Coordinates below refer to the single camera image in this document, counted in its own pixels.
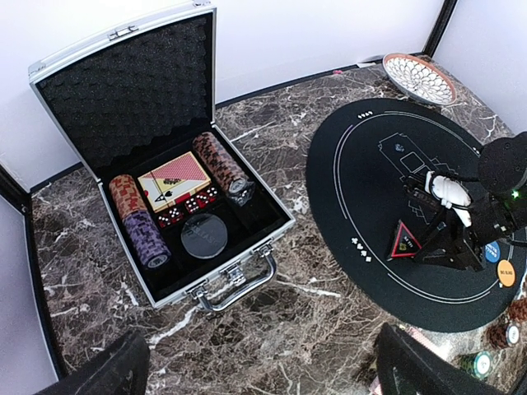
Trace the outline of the blue small blind button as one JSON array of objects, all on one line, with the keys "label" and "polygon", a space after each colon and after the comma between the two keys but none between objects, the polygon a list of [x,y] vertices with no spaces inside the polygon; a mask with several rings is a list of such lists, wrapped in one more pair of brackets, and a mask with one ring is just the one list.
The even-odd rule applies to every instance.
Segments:
[{"label": "blue small blind button", "polygon": [[498,263],[501,259],[500,245],[493,241],[485,246],[485,258],[489,263]]}]

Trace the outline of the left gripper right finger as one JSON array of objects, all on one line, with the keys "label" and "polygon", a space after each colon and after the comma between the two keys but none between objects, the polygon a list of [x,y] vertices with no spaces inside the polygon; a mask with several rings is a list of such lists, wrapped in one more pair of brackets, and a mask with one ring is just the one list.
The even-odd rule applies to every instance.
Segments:
[{"label": "left gripper right finger", "polygon": [[383,394],[402,394],[397,379],[419,394],[500,394],[442,360],[403,330],[383,324],[377,337],[377,375]]}]

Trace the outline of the red-gold 5 chip stack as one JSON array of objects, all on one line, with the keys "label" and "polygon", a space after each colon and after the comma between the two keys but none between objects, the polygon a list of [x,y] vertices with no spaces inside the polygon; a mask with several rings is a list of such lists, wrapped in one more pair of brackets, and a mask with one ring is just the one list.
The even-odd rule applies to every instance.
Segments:
[{"label": "red-gold 5 chip stack", "polygon": [[524,323],[527,321],[527,299],[522,298],[514,300],[507,309],[507,315],[510,320]]}]

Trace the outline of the red triangular all-in marker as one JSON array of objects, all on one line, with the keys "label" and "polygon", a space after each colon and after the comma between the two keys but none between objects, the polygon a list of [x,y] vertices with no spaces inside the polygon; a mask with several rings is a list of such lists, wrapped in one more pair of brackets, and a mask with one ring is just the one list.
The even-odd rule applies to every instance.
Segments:
[{"label": "red triangular all-in marker", "polygon": [[389,238],[387,260],[413,258],[422,248],[417,237],[399,220]]}]

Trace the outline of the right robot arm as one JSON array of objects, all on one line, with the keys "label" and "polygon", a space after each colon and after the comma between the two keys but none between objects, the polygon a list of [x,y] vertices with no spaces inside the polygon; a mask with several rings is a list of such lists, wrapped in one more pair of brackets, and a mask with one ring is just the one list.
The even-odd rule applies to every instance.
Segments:
[{"label": "right robot arm", "polygon": [[486,245],[501,241],[524,248],[513,234],[526,227],[526,134],[501,137],[483,146],[474,177],[429,170],[405,178],[404,192],[434,213],[420,236],[399,222],[391,258],[412,248],[415,263],[479,272]]}]

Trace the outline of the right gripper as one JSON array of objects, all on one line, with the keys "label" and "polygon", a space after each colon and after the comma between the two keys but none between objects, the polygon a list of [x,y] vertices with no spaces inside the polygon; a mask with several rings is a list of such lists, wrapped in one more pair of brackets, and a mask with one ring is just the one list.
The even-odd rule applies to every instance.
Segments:
[{"label": "right gripper", "polygon": [[487,244],[508,240],[526,227],[526,177],[515,186],[500,179],[494,186],[507,186],[504,193],[491,191],[476,201],[459,181],[435,171],[429,171],[426,178],[403,178],[403,190],[415,207],[436,213],[436,224],[429,226],[413,261],[480,272],[486,268]]}]

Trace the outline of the black-red 100 chip stack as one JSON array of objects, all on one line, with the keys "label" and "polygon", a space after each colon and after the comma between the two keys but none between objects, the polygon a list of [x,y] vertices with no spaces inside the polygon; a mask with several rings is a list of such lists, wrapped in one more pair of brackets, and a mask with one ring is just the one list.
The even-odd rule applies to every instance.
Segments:
[{"label": "black-red 100 chip stack", "polygon": [[487,339],[498,350],[515,346],[520,340],[520,327],[516,323],[492,325],[487,329]]}]

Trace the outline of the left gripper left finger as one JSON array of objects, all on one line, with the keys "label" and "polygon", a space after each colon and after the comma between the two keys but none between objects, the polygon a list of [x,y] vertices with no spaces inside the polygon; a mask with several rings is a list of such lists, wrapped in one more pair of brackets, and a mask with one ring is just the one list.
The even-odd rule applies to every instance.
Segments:
[{"label": "left gripper left finger", "polygon": [[150,350],[140,332],[128,331],[79,370],[41,394],[144,394]]}]

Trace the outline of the orange big blind button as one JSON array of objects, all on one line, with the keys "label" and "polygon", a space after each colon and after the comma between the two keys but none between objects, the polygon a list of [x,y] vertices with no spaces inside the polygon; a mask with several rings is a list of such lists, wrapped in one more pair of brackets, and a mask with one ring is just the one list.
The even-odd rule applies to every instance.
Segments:
[{"label": "orange big blind button", "polygon": [[500,287],[512,287],[515,284],[515,268],[509,260],[502,259],[497,264],[497,277]]}]

